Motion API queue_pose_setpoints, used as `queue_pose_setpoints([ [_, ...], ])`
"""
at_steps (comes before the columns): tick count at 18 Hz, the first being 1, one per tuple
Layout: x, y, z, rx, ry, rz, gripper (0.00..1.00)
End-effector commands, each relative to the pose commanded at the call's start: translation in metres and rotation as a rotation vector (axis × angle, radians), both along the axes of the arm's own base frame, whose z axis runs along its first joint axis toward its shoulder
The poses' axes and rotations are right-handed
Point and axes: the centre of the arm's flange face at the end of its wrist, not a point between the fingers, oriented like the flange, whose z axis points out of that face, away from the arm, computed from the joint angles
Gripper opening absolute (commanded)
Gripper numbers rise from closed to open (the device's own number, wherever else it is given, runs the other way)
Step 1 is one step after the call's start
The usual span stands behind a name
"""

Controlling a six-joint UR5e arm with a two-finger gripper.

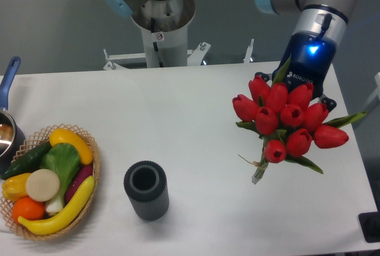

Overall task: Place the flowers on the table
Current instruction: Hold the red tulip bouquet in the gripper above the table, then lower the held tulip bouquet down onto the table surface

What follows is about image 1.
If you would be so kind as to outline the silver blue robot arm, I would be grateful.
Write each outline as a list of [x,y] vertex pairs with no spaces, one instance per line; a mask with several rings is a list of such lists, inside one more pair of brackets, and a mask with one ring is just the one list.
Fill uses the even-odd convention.
[[[140,28],[147,66],[179,67],[190,64],[188,25],[195,14],[194,0],[105,0],[121,17],[131,17]],[[289,90],[312,83],[313,96],[328,109],[335,101],[323,83],[357,0],[255,0],[267,14],[300,12],[283,55],[290,61],[285,84]]]

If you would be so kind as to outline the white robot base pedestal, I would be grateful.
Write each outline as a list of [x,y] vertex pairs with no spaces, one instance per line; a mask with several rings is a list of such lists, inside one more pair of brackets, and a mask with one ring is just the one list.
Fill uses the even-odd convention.
[[141,30],[144,52],[154,42],[160,48],[183,45],[188,49],[188,26],[195,15],[194,0],[150,0],[135,14],[133,22]]

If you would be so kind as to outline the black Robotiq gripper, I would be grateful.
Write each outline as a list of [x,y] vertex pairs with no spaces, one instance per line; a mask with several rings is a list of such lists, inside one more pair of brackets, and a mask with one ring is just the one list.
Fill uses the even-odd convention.
[[[280,61],[280,67],[287,61],[290,65],[287,69],[283,83],[287,85],[288,91],[296,87],[311,83],[313,84],[313,98],[334,110],[337,102],[323,94],[323,83],[336,53],[335,43],[328,39],[324,31],[317,34],[295,33],[286,47],[285,53]],[[261,77],[265,82],[272,80],[272,74],[256,72],[256,77]]]

